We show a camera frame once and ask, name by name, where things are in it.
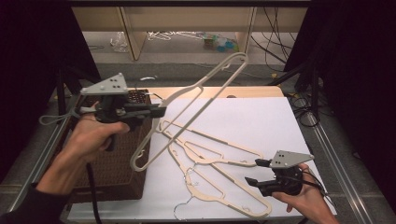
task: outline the black sleeve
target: black sleeve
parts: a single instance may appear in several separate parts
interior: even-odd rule
[[[43,193],[31,185],[21,205],[0,217],[0,224],[60,223],[59,217],[69,196]]]

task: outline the floor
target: floor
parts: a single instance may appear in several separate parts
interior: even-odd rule
[[[210,33],[212,35],[221,35],[230,39],[235,39],[233,33]],[[273,52],[276,57],[286,60],[289,48],[282,48],[274,43],[269,43],[265,38],[271,34],[254,33],[254,39],[265,49]],[[143,47],[143,53],[138,61],[131,61],[129,53],[116,52],[110,45],[110,42],[117,39],[117,33],[84,33],[88,45],[90,46],[92,57],[97,63],[98,69],[103,78],[116,75],[122,72],[128,77],[128,82],[133,82],[142,77],[153,77],[161,83],[143,81],[139,86],[175,86],[184,85],[184,81],[174,80],[165,77],[180,77],[181,75],[191,75],[201,69],[207,69],[220,62],[227,55],[233,53],[232,49],[224,52],[216,49],[205,48],[202,40],[184,35],[169,35],[170,40],[161,40],[153,38],[146,40]],[[297,34],[280,34],[280,39],[284,46],[292,47]],[[234,85],[265,85],[274,77],[282,76],[284,73],[276,71],[281,70],[284,65],[279,59],[265,53],[254,42],[250,42],[248,48],[249,67],[244,71],[245,75]],[[288,80],[281,84],[281,89],[285,93],[294,93],[293,83],[296,78]],[[309,97],[309,91],[301,94]],[[292,106],[300,106],[302,100],[291,99]],[[324,184],[329,192],[329,196],[336,203],[337,218],[341,223],[394,223],[396,216],[389,208],[389,205],[370,177],[369,173],[356,155],[353,155],[353,146],[350,145],[342,127],[339,125],[337,118],[332,116],[332,110],[326,105],[324,95],[321,95],[319,103],[320,124],[316,128],[305,127],[303,120],[300,123],[301,131],[307,144],[312,148],[316,156],[316,165]],[[49,101],[49,114],[56,113],[56,98]],[[47,142],[54,129],[54,125],[40,126],[37,125],[37,131],[32,137],[31,144],[21,153],[20,157],[14,163],[14,166],[8,173],[8,176],[0,185],[0,213],[4,213],[14,202],[19,190],[28,178],[35,161],[39,157],[41,148]],[[329,160],[331,156],[337,159],[336,163]],[[362,204],[356,207],[352,202],[360,200]],[[368,217],[361,217],[357,214],[356,209],[363,208],[367,211]],[[67,209],[65,209],[62,220],[67,223]],[[301,219],[294,218],[289,220],[269,220],[266,223],[298,223]]]

